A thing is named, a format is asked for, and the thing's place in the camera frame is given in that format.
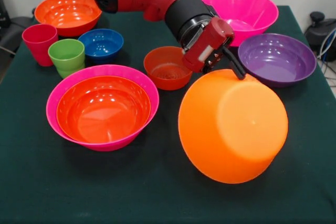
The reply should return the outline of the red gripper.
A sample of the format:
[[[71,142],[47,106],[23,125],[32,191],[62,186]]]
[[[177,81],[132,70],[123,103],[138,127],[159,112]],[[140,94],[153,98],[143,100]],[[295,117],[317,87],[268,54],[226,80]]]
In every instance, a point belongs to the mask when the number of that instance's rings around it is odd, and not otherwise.
[[[244,80],[246,71],[227,48],[233,40],[234,32],[230,25],[219,17],[213,17],[201,29],[196,42],[186,48],[182,61],[193,72],[208,73],[223,56],[226,56],[236,77]]]

